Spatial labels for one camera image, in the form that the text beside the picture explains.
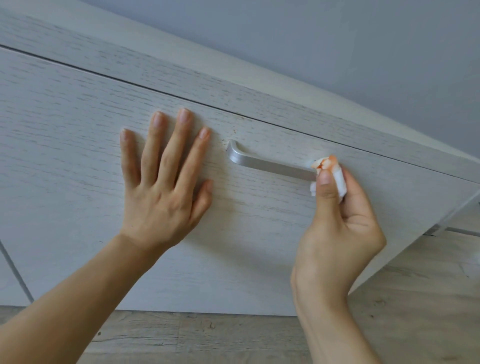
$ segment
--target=person's left hand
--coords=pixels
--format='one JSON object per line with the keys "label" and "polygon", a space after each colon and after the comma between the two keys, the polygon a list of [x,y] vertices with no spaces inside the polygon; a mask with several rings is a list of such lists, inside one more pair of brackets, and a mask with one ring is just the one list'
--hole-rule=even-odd
{"label": "person's left hand", "polygon": [[208,148],[210,130],[202,128],[180,168],[180,159],[192,128],[192,113],[181,109],[172,137],[160,160],[168,129],[164,114],[156,112],[138,166],[135,135],[123,129],[121,167],[125,180],[125,214],[120,235],[156,259],[178,244],[200,221],[212,203],[213,181],[205,181],[196,198],[193,191]]}

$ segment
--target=finger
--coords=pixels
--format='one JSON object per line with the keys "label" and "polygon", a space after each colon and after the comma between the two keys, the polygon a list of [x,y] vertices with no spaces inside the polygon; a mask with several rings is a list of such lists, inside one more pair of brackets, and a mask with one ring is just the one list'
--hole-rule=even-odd
{"label": "finger", "polygon": [[317,210],[315,216],[326,221],[339,221],[338,189],[333,174],[329,170],[321,170],[317,177]]}
{"label": "finger", "polygon": [[212,204],[212,191],[213,181],[206,180],[200,187],[197,198],[192,205],[192,213],[190,214],[190,226],[192,229],[198,225],[200,219]]}
{"label": "finger", "polygon": [[353,215],[374,217],[372,205],[367,194],[348,169],[342,166],[347,194],[343,198],[342,215],[346,218]]}
{"label": "finger", "polygon": [[183,148],[190,134],[191,119],[192,113],[187,109],[181,109],[177,115],[175,129],[163,151],[158,168],[157,183],[161,187],[173,188]]}
{"label": "finger", "polygon": [[209,139],[210,129],[206,127],[202,128],[195,138],[187,159],[181,168],[175,190],[185,192],[188,195],[193,194],[193,189],[197,183],[198,174],[200,173],[202,162],[208,149]]}
{"label": "finger", "polygon": [[120,149],[120,163],[125,188],[135,188],[140,183],[140,170],[138,168],[135,134],[133,131],[122,129],[120,133]]}
{"label": "finger", "polygon": [[147,141],[142,153],[141,176],[142,183],[151,186],[155,183],[158,175],[158,160],[160,148],[165,135],[167,121],[165,115],[160,111],[153,114],[148,128]]}

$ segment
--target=person's right arm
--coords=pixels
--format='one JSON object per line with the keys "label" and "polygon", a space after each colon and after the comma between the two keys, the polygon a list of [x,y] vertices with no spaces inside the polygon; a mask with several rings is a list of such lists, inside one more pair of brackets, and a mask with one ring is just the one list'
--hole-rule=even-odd
{"label": "person's right arm", "polygon": [[379,364],[347,295],[386,240],[365,192],[343,170],[348,192],[341,204],[331,172],[323,170],[317,179],[315,217],[292,270],[293,298],[314,363]]}

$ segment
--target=metal handle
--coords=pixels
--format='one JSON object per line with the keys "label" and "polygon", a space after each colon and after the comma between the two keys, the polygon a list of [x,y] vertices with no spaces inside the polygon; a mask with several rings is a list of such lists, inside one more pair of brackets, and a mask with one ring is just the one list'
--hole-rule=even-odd
{"label": "metal handle", "polygon": [[257,158],[250,154],[243,153],[238,149],[237,142],[230,139],[227,148],[228,158],[233,163],[244,167],[264,170],[265,172],[281,174],[282,176],[300,178],[306,181],[315,181],[317,172],[313,168],[292,166],[290,164],[277,163],[266,158]]}

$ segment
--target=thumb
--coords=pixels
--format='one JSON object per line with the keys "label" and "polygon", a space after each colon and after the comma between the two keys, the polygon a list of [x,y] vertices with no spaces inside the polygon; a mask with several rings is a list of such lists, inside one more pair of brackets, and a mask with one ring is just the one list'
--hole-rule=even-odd
{"label": "thumb", "polygon": [[329,170],[321,170],[317,177],[317,211],[321,219],[337,219],[340,217],[338,206],[338,189],[333,174]]}

